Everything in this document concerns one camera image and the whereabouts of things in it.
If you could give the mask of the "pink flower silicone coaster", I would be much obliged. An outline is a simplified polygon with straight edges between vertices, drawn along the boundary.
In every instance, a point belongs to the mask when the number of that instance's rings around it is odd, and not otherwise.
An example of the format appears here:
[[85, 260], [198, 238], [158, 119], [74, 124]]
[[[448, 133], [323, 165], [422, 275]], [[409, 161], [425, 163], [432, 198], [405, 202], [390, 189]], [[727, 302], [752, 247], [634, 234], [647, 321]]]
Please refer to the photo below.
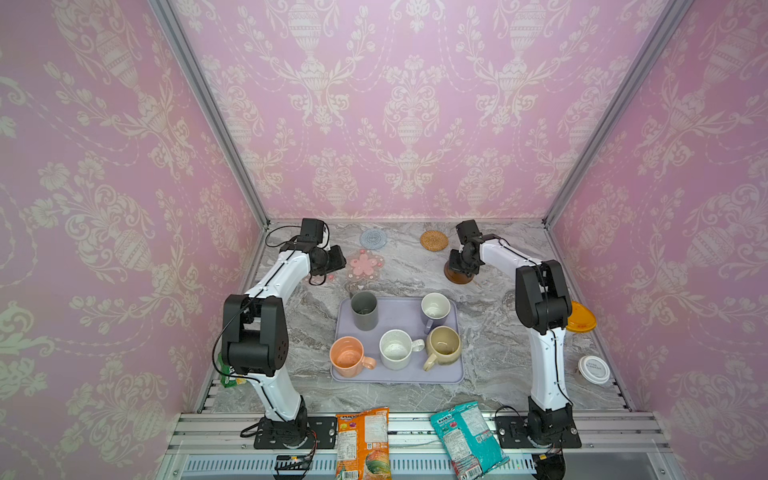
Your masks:
[[375, 252], [360, 249], [347, 260], [346, 277], [351, 280], [376, 280], [385, 265], [385, 260]]

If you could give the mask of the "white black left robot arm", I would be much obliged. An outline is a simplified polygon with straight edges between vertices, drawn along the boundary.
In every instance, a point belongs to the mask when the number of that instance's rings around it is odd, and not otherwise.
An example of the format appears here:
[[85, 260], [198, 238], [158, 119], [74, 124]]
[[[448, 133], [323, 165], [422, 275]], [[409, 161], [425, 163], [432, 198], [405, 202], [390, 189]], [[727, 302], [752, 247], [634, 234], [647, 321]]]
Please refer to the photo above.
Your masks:
[[336, 420], [311, 417], [304, 398], [294, 388], [285, 367], [289, 332], [284, 303], [306, 277], [326, 276], [346, 266], [339, 246], [291, 247], [254, 287], [229, 296], [223, 306], [223, 326], [213, 355], [220, 356], [226, 377], [243, 379], [256, 391], [263, 417], [241, 432], [256, 449], [331, 449]]

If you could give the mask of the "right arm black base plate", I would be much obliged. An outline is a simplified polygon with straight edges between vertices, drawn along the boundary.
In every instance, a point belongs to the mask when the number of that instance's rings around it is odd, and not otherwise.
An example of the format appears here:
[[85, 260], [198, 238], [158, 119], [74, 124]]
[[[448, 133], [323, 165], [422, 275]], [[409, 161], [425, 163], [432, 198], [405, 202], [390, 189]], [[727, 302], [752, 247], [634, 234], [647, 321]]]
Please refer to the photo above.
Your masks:
[[574, 426], [554, 435], [550, 440], [537, 443], [531, 440], [526, 421], [516, 415], [504, 412], [494, 419], [497, 440], [502, 449], [579, 449], [582, 441]]

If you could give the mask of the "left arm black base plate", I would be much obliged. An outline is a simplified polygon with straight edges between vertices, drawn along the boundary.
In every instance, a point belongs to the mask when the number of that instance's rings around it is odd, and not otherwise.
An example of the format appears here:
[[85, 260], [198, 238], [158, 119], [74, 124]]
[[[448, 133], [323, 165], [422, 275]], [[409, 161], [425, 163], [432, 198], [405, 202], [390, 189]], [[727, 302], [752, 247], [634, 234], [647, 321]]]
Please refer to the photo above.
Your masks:
[[333, 450], [337, 443], [337, 419], [330, 416], [310, 416], [303, 433], [293, 427], [266, 418], [260, 421], [253, 438], [257, 450], [311, 449]]

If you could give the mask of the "blue woven round coaster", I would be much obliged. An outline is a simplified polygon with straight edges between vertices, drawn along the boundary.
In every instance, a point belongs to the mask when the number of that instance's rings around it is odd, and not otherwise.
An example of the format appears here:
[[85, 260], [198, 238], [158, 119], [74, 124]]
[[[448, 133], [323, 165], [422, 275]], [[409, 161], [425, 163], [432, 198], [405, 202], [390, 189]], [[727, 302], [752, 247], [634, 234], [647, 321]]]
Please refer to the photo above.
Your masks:
[[381, 229], [368, 229], [361, 233], [360, 245], [366, 250], [380, 250], [388, 242], [388, 237], [385, 231]]

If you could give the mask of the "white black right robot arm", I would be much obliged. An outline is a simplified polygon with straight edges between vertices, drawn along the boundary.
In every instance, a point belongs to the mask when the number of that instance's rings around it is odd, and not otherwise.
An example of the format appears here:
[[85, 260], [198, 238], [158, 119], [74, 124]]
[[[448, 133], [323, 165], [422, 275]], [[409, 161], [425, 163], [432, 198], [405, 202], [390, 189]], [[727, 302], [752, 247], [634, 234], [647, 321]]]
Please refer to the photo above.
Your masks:
[[515, 312], [528, 329], [532, 388], [528, 397], [527, 435], [551, 446], [575, 427], [573, 402], [565, 385], [564, 341], [572, 300], [561, 264], [540, 260], [492, 235], [464, 237], [450, 252], [447, 269], [472, 278], [490, 265], [514, 279]]

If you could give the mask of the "brown wooden round coaster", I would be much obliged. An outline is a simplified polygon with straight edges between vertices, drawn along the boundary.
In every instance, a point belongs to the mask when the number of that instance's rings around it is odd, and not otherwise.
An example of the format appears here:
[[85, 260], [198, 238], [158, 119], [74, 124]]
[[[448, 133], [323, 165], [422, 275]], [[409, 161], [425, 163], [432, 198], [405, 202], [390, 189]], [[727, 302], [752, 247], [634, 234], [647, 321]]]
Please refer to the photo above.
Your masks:
[[454, 271], [448, 263], [444, 266], [444, 275], [450, 282], [457, 285], [466, 285], [473, 280], [472, 275]]

